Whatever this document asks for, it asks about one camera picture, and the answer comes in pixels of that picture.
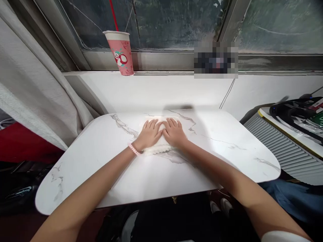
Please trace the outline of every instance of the red fabric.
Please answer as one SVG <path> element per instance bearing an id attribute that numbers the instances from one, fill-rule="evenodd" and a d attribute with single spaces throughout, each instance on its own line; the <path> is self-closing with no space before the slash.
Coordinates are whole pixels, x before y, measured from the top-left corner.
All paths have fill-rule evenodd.
<path id="1" fill-rule="evenodd" d="M 55 163 L 64 151 L 19 123 L 0 130 L 0 161 Z"/>

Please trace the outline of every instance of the blue jeans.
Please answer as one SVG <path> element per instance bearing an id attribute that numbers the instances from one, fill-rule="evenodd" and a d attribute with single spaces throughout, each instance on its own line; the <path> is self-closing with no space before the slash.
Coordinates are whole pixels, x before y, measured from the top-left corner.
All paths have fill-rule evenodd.
<path id="1" fill-rule="evenodd" d="M 308 224 L 321 223 L 323 195 L 310 193 L 308 187 L 281 179 L 259 183 L 290 215 Z"/>

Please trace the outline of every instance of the pink bracelet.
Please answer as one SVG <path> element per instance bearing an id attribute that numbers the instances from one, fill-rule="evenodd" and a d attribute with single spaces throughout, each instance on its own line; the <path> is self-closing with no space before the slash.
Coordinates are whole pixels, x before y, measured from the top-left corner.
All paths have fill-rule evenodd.
<path id="1" fill-rule="evenodd" d="M 137 155 L 140 156 L 141 154 L 132 146 L 131 143 L 128 143 L 129 148 Z"/>

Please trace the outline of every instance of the white shoe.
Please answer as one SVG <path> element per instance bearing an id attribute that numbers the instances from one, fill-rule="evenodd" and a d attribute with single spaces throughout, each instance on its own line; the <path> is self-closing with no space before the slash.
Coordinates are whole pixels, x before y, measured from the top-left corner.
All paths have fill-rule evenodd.
<path id="1" fill-rule="evenodd" d="M 231 205 L 231 203 L 227 199 L 222 198 L 220 201 L 220 206 L 221 206 L 222 212 L 224 212 L 225 216 L 229 218 L 229 211 L 230 209 L 233 209 L 233 206 Z"/>
<path id="2" fill-rule="evenodd" d="M 218 212 L 218 211 L 221 212 L 218 205 L 216 205 L 216 203 L 213 201 L 210 201 L 210 207 L 211 207 L 212 214 L 214 214 L 215 212 Z"/>

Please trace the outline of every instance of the pixelated area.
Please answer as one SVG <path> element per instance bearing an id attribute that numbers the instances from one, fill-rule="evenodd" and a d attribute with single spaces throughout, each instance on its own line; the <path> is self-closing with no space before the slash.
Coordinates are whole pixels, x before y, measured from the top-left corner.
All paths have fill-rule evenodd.
<path id="1" fill-rule="evenodd" d="M 236 43 L 195 43 L 194 78 L 238 78 Z"/>

